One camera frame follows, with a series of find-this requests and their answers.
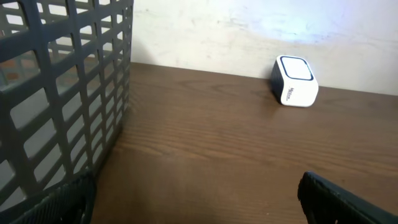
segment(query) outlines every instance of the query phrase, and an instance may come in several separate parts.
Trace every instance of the wooden table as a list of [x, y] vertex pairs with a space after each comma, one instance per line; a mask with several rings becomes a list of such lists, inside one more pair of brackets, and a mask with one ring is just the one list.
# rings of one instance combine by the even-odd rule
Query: wooden table
[[398, 213], [398, 97], [320, 88], [278, 104], [257, 78], [132, 65], [129, 118], [93, 223], [306, 223], [306, 170]]

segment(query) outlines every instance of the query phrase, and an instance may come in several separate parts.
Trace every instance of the brown wooden surface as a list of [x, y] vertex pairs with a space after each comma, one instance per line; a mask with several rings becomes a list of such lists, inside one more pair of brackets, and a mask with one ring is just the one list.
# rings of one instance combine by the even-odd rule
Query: brown wooden surface
[[261, 79], [133, 64], [129, 113], [92, 223], [306, 223], [306, 170], [398, 213], [397, 96], [293, 108]]

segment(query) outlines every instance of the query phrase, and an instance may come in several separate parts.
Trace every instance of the white wall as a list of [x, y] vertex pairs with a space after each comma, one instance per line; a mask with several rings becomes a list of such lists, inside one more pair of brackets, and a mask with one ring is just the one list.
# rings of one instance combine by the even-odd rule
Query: white wall
[[265, 77], [304, 57], [321, 86], [398, 95], [397, 0], [136, 0], [132, 61]]

